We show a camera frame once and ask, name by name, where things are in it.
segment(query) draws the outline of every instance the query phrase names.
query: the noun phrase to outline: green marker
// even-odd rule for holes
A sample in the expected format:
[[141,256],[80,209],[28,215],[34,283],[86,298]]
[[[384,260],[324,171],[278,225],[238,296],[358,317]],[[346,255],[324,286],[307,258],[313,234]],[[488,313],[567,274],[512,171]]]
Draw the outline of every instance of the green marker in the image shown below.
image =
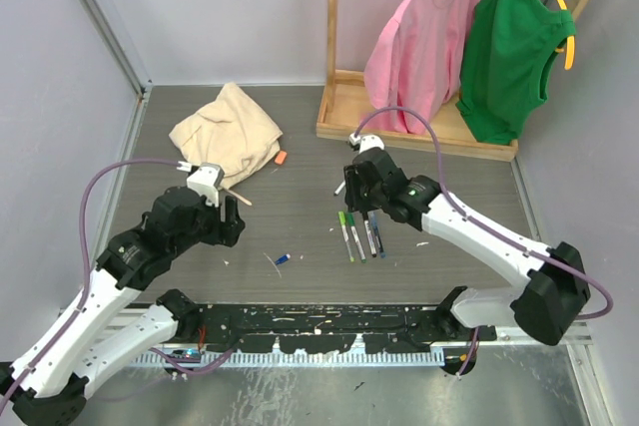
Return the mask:
[[359,241],[357,229],[355,228],[355,218],[352,213],[346,213],[346,217],[348,219],[348,224],[350,225],[350,231],[352,231],[352,238],[355,240],[355,244],[357,245],[357,250],[359,251],[361,262],[366,263],[366,255],[363,253],[363,247],[361,246],[361,241]]
[[348,250],[348,257],[350,258],[351,263],[355,263],[355,258],[352,255],[352,250],[350,249],[350,242],[348,241],[348,231],[346,230],[346,217],[343,212],[337,212],[339,216],[339,224],[341,225],[341,232],[343,233],[343,240],[346,242],[346,249]]

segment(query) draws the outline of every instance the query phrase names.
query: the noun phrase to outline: wooden clothes rack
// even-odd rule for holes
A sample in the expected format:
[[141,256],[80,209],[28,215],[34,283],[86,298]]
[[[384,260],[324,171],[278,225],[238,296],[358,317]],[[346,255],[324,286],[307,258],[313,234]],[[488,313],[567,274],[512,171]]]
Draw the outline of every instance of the wooden clothes rack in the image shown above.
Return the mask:
[[[568,8],[575,20],[581,15],[589,0],[570,0]],[[359,125],[362,117],[374,110],[368,100],[368,93],[363,84],[363,72],[338,70],[335,66],[337,42],[337,0],[328,0],[328,51],[326,85],[323,89],[319,107],[316,131],[318,137],[334,140],[346,140]],[[431,124],[441,149],[446,154],[475,157],[479,159],[501,160],[509,162],[514,159],[518,143],[510,145],[493,145],[478,142],[466,126],[455,106],[458,98],[455,95],[449,102],[441,106]],[[432,139],[428,134],[414,135],[397,132],[375,132],[391,147],[413,150],[434,151]]]

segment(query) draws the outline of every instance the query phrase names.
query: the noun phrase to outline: pink shirt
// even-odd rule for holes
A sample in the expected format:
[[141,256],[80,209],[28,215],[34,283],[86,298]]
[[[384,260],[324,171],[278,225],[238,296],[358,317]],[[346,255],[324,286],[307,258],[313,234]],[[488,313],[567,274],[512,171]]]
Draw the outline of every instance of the pink shirt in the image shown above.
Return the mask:
[[[399,105],[428,120],[459,89],[463,47],[479,0],[403,0],[379,35],[363,73],[376,109]],[[423,134],[411,115],[389,112],[372,128]]]

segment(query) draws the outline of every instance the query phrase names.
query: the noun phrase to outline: pen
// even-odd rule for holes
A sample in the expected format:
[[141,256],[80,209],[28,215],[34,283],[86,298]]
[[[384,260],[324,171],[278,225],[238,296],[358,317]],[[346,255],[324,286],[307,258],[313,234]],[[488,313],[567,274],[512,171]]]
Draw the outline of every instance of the pen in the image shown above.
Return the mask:
[[337,212],[339,216],[339,224],[341,225],[341,232],[343,233],[343,240],[346,242],[346,249],[348,250],[348,257],[350,258],[350,262],[354,263],[355,258],[352,255],[352,250],[350,249],[350,242],[348,241],[348,231],[346,230],[346,217],[343,212]]
[[370,212],[370,224],[372,226],[372,232],[375,234],[375,238],[377,239],[377,245],[379,245],[379,256],[386,258],[386,252],[383,250],[383,245],[381,244],[381,235],[379,234],[379,228],[377,227],[375,212]]
[[359,251],[359,257],[361,258],[362,263],[366,263],[366,255],[363,252],[363,248],[361,247],[361,241],[359,241],[359,235],[357,235],[357,229],[355,228],[355,218],[350,212],[346,212],[346,219],[348,219],[348,224],[350,225],[350,231],[352,231],[352,238],[355,240],[355,244],[357,245],[357,250]]
[[375,248],[375,240],[372,239],[372,231],[370,231],[370,222],[368,221],[368,212],[361,214],[363,218],[363,227],[366,229],[366,236],[368,237],[368,246],[370,246],[370,254],[373,258],[377,257],[377,249]]

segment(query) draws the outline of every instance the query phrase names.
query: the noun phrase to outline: marker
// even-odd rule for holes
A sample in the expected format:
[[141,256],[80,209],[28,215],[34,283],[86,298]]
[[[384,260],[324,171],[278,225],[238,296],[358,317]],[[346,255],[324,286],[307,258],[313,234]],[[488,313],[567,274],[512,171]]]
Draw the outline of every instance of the marker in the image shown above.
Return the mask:
[[355,258],[352,255],[352,250],[350,249],[350,242],[348,241],[348,231],[346,230],[346,217],[343,212],[337,212],[337,216],[339,216],[339,224],[341,225],[341,232],[343,233],[343,240],[346,242],[346,249],[348,250],[348,257],[350,258],[351,263],[355,263]]
[[335,190],[332,194],[336,197],[339,195],[339,193],[343,190],[343,188],[346,186],[346,180],[344,180],[343,182],[341,182],[339,184],[339,187],[337,187],[337,190]]
[[368,246],[370,247],[370,254],[373,258],[377,258],[377,249],[375,248],[375,240],[372,239],[372,232],[370,231],[370,222],[368,221],[368,213],[361,214],[363,218],[363,227],[366,229],[366,236],[368,237]]
[[274,261],[274,263],[277,265],[282,264],[282,263],[286,263],[287,261],[289,261],[291,259],[291,256],[287,253],[284,256],[280,256],[278,259],[276,259]]
[[357,234],[357,229],[355,228],[355,218],[352,213],[346,213],[346,218],[348,219],[348,224],[350,225],[350,231],[352,231],[352,238],[355,240],[355,244],[357,245],[357,250],[359,251],[361,262],[366,263],[366,255],[363,253],[361,241],[359,241],[359,235]]
[[370,212],[370,224],[372,226],[372,232],[375,233],[377,244],[379,245],[379,256],[386,258],[386,252],[383,250],[383,245],[381,244],[381,235],[379,234],[379,228],[377,227],[377,217],[375,216],[375,212]]

